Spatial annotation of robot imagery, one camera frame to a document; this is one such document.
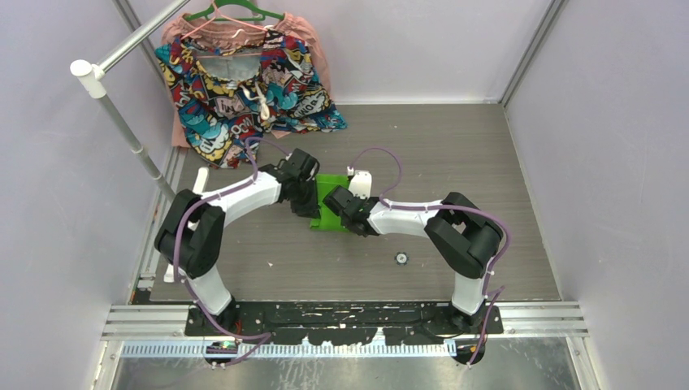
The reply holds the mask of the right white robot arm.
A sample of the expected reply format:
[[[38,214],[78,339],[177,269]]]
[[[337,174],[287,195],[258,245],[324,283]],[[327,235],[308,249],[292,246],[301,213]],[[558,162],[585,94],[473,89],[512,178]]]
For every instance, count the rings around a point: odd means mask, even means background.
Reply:
[[[489,273],[510,238],[505,226],[461,193],[427,203],[359,198],[337,186],[323,204],[340,224],[359,236],[408,235],[427,238],[454,272],[453,327],[469,334],[483,321]]]

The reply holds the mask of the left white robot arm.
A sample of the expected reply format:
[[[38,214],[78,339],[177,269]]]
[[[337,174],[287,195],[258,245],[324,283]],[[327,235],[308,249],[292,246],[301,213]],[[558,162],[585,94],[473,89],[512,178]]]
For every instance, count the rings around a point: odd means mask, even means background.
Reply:
[[[315,176],[319,161],[295,149],[276,164],[259,167],[248,178],[225,188],[196,194],[179,191],[157,236],[155,249],[179,271],[206,310],[205,324],[225,336],[236,327],[233,296],[217,269],[224,228],[264,206],[288,201],[303,218],[319,216]]]

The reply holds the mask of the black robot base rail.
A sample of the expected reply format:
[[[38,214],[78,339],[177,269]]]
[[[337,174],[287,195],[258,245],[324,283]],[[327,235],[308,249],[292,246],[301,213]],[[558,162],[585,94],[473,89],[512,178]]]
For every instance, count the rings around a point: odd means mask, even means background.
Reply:
[[[270,333],[276,345],[434,345],[455,336],[501,334],[497,306],[463,318],[448,301],[241,301],[219,325],[240,335]]]

